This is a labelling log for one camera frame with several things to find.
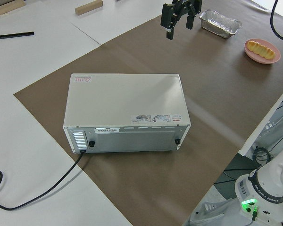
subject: black knob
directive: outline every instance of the black knob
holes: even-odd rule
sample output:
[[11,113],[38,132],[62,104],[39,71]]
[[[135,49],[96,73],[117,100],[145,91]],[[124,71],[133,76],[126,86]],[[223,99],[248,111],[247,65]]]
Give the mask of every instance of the black knob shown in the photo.
[[95,142],[94,141],[89,141],[89,147],[94,147]]
[[180,144],[180,139],[175,139],[175,144],[179,145]]

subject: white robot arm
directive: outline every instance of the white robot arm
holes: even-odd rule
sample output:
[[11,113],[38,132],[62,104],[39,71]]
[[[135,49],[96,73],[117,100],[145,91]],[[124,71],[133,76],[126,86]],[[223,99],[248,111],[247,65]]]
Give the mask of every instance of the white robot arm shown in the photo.
[[283,151],[268,164],[239,177],[241,214],[266,226],[283,226]]

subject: black band on robot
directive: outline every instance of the black band on robot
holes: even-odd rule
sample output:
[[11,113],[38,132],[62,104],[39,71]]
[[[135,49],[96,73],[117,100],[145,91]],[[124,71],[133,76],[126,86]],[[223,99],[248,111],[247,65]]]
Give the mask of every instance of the black band on robot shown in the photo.
[[275,203],[275,204],[280,204],[283,202],[283,196],[282,197],[275,197],[267,193],[260,185],[258,181],[258,169],[255,171],[253,176],[249,176],[249,181],[253,185],[255,191],[266,201]]

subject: wooden block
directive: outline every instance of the wooden block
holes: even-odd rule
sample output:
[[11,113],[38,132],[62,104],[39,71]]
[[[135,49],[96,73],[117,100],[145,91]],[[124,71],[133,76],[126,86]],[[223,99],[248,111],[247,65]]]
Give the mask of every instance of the wooden block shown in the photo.
[[14,0],[12,2],[6,3],[2,6],[0,6],[0,15],[8,13],[16,8],[20,8],[22,6],[25,6],[24,0]]
[[87,13],[91,10],[94,10],[94,9],[102,7],[102,6],[103,6],[102,0],[95,0],[93,2],[86,4],[86,5],[75,8],[75,14],[77,14],[79,16],[83,13]]

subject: green light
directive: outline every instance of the green light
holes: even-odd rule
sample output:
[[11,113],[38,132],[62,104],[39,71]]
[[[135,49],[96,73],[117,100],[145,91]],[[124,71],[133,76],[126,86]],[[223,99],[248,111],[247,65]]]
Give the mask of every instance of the green light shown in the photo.
[[241,202],[242,206],[246,205],[246,204],[249,204],[249,203],[252,203],[252,202],[256,202],[257,200],[256,199],[249,199],[249,200],[245,200],[243,202]]

